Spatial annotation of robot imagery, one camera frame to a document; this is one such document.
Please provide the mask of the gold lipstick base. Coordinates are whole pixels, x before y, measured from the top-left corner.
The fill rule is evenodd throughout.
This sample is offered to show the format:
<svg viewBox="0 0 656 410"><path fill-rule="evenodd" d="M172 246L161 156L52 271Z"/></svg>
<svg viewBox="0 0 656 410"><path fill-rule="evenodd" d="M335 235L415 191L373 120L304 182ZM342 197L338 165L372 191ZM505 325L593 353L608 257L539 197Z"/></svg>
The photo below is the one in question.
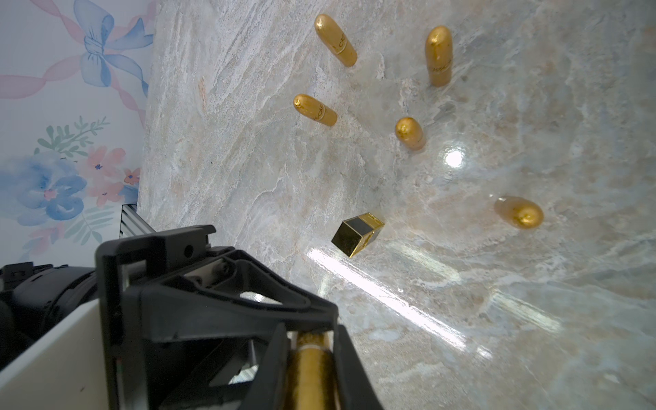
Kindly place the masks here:
<svg viewBox="0 0 656 410"><path fill-rule="evenodd" d="M335 364L327 333L297 334L288 361L282 408L338 408Z"/></svg>

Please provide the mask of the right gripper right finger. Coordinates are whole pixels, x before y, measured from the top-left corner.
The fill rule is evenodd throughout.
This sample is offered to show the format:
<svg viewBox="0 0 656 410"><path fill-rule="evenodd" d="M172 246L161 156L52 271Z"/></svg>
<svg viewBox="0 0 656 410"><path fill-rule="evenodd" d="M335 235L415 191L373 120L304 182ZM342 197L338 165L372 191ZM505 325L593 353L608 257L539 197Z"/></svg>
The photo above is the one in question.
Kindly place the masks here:
<svg viewBox="0 0 656 410"><path fill-rule="evenodd" d="M383 410L345 326L334 331L333 356L341 409Z"/></svg>

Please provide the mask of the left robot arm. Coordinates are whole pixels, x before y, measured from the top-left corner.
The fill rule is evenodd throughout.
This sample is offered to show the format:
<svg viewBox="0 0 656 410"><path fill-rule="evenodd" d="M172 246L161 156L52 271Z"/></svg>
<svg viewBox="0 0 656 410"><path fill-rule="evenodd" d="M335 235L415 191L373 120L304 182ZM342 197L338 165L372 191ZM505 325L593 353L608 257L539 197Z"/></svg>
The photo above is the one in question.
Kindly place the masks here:
<svg viewBox="0 0 656 410"><path fill-rule="evenodd" d="M96 302L112 409L342 409L338 308L211 225L101 244L91 268L1 271L1 367Z"/></svg>

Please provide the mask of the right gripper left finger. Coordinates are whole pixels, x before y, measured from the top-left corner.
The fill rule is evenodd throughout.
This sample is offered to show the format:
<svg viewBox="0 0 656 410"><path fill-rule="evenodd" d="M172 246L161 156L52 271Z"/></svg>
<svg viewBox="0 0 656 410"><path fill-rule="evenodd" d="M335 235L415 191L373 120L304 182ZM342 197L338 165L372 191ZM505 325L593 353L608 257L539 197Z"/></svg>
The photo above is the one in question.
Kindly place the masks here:
<svg viewBox="0 0 656 410"><path fill-rule="evenodd" d="M290 341L284 324L273 333L256 376L243 399L240 410L280 409L285 398Z"/></svg>

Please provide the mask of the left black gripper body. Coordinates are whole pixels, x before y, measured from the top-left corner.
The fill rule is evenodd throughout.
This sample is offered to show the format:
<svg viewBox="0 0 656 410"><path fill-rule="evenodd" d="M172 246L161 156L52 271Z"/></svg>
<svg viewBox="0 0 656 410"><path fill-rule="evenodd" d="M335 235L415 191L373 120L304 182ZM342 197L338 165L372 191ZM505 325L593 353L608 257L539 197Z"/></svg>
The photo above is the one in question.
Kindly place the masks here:
<svg viewBox="0 0 656 410"><path fill-rule="evenodd" d="M287 337L336 327L333 303L212 246L214 232L195 225L98 247L111 408L239 409L277 325Z"/></svg>

